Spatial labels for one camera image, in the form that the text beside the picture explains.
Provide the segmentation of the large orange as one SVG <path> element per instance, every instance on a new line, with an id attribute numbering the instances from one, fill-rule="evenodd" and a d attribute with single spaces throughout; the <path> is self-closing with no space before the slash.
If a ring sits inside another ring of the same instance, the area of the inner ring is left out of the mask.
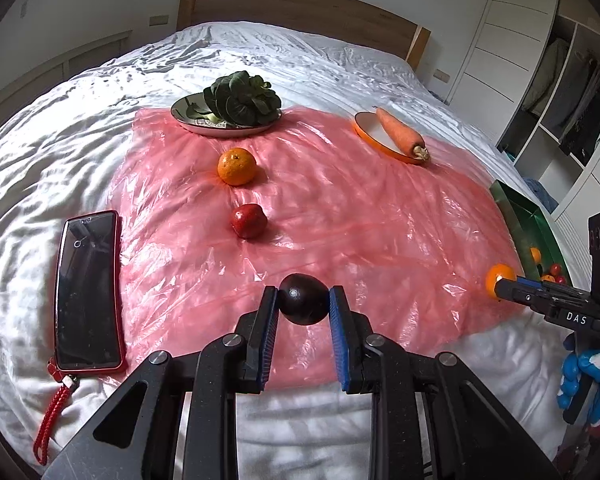
<path id="1" fill-rule="evenodd" d="M 542 261 L 542 254 L 541 254 L 539 248 L 531 247 L 530 248 L 530 252 L 531 252 L 531 255 L 532 255 L 533 262 L 535 264 L 540 264 L 541 261 Z"/>

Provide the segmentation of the dark plum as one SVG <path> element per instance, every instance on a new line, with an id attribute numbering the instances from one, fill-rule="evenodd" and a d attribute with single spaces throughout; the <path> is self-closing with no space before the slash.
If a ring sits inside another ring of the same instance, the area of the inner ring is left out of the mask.
<path id="1" fill-rule="evenodd" d="M 313 325 L 329 314 L 329 290 L 311 275 L 289 274 L 279 284 L 276 306 L 292 324 Z"/>

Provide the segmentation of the green rectangular tray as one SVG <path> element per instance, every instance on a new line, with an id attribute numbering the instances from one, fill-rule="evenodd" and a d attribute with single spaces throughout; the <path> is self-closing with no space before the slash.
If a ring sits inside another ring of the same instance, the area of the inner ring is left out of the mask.
<path id="1" fill-rule="evenodd" d="M 540 206 L 500 180 L 491 184 L 490 193 L 509 229 L 524 276 L 539 280 L 543 274 L 550 273 L 553 263 L 558 263 L 562 266 L 562 276 L 567 285 L 571 285 L 564 256 Z M 533 262 L 531 247 L 539 248 L 542 254 L 540 264 Z"/>

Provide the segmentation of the pink plastic sheet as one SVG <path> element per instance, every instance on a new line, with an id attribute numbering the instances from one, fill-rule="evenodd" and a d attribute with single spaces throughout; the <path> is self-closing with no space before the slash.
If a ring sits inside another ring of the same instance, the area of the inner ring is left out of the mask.
<path id="1" fill-rule="evenodd" d="M 232 142 L 189 133 L 158 108 L 136 114 L 132 135 L 110 193 L 131 366 L 158 349 L 204 348 L 291 273 L 341 285 L 352 309 L 416 353 L 519 313 L 486 293 L 490 267 L 518 256 L 490 174 L 462 148 L 429 139 L 431 162 L 407 165 L 373 150 L 346 118 L 297 107 L 239 141 L 258 174 L 234 188 L 216 172 Z M 253 240 L 230 225 L 243 204 L 268 217 Z"/>

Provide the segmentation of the smartphone with red case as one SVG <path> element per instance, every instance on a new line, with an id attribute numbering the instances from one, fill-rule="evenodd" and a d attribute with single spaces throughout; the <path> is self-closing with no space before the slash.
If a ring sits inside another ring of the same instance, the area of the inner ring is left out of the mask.
<path id="1" fill-rule="evenodd" d="M 122 370 L 125 350 L 119 294 L 121 219 L 102 210 L 67 220 L 54 287 L 54 356 L 76 375 Z"/>

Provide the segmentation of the carrot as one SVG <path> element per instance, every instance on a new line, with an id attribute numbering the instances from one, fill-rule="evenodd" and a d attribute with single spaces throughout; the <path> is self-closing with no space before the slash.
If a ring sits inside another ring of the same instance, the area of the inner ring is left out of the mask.
<path id="1" fill-rule="evenodd" d="M 425 140 L 415 129 L 381 107 L 376 108 L 375 115 L 385 133 L 404 155 L 416 162 L 428 162 L 429 152 Z"/>

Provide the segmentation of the white wardrobe with shelves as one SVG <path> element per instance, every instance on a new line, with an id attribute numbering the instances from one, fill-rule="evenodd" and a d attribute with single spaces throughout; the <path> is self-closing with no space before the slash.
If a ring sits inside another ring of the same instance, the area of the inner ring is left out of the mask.
<path id="1" fill-rule="evenodd" d="M 448 102 L 552 199 L 588 270 L 600 212 L 600 17 L 588 0 L 486 0 Z"/>

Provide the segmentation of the orange rimmed white plate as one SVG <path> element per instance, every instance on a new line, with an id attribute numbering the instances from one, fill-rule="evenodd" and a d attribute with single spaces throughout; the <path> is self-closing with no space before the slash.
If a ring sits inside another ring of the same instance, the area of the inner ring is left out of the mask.
<path id="1" fill-rule="evenodd" d="M 423 165 L 430 161 L 430 155 L 422 136 L 411 127 L 401 125 L 401 131 L 408 131 L 410 147 L 406 152 L 394 142 L 385 130 L 376 112 L 358 112 L 352 119 L 354 132 L 371 148 L 411 165 Z"/>

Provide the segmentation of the silver metal plate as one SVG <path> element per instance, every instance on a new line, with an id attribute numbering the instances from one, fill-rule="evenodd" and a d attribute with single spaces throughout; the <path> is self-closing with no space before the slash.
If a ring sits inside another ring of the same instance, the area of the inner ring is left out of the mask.
<path id="1" fill-rule="evenodd" d="M 212 113 L 202 92 L 189 94 L 177 100 L 170 108 L 171 116 L 186 131 L 215 139 L 235 139 L 255 136 L 273 127 L 282 117 L 278 112 L 268 125 L 234 125 Z"/>

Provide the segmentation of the dark green leafy vegetable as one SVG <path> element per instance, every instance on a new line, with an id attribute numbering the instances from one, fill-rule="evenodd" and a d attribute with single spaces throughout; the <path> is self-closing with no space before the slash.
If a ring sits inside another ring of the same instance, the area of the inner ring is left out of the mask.
<path id="1" fill-rule="evenodd" d="M 218 78 L 202 95 L 211 113 L 233 126 L 267 126 L 282 111 L 282 100 L 271 84 L 245 70 Z"/>

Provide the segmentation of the wooden headboard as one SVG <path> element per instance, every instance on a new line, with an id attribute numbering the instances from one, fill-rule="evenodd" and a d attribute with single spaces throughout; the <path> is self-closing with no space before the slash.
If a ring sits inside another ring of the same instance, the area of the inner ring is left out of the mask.
<path id="1" fill-rule="evenodd" d="M 361 0 L 180 0 L 176 29 L 247 21 L 376 49 L 419 66 L 430 30 Z"/>

